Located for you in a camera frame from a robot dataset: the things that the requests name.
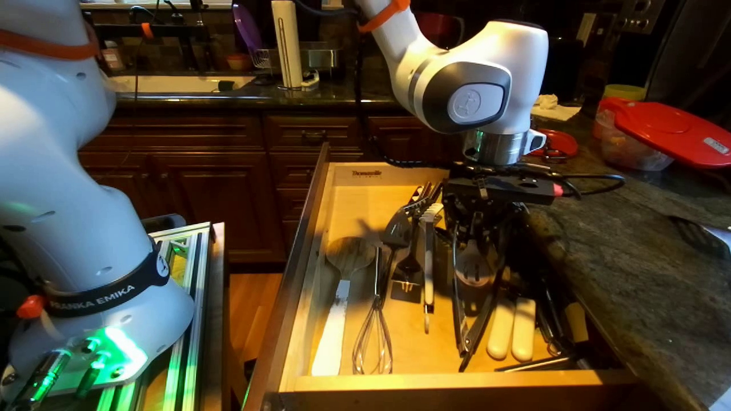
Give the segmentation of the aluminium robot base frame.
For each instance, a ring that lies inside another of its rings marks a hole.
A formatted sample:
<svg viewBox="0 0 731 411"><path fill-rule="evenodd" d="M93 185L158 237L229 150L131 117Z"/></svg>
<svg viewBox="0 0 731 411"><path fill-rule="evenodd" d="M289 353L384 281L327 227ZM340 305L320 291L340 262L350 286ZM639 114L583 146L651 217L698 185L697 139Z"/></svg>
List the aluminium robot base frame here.
<svg viewBox="0 0 731 411"><path fill-rule="evenodd" d="M142 223L115 232L34 221L7 237L43 305L10 339L2 411L131 380L193 322L192 291L171 278Z"/></svg>

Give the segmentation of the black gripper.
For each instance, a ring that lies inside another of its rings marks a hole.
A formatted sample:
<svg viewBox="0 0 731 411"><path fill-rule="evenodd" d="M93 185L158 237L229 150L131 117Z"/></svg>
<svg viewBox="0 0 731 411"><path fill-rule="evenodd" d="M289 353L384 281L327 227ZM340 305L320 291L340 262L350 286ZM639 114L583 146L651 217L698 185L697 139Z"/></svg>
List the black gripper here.
<svg viewBox="0 0 731 411"><path fill-rule="evenodd" d="M498 291L509 249L509 234L501 225L516 206L550 206L565 194L565 185L553 171L528 163L490 169L456 162L447 169L441 190L445 225L450 232L453 298L456 305L466 305L469 300L458 243L466 243L469 240L488 242L488 290Z"/></svg>

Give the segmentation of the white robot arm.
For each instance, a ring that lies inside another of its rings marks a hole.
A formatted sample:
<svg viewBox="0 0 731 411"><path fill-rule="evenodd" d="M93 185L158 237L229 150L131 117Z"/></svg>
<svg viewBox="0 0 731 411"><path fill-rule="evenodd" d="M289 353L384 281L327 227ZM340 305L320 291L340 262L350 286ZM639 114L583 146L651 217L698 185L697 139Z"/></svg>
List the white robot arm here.
<svg viewBox="0 0 731 411"><path fill-rule="evenodd" d="M533 150L530 109L549 60L541 26L490 20L444 49L409 0L356 5L404 109L436 133L482 133L490 167ZM0 0L0 32L0 230L47 300L14 334L5 371L21 380L99 328L153 360L190 326L193 300L163 270L131 198L77 160L117 106L93 30L77 0Z"/></svg>

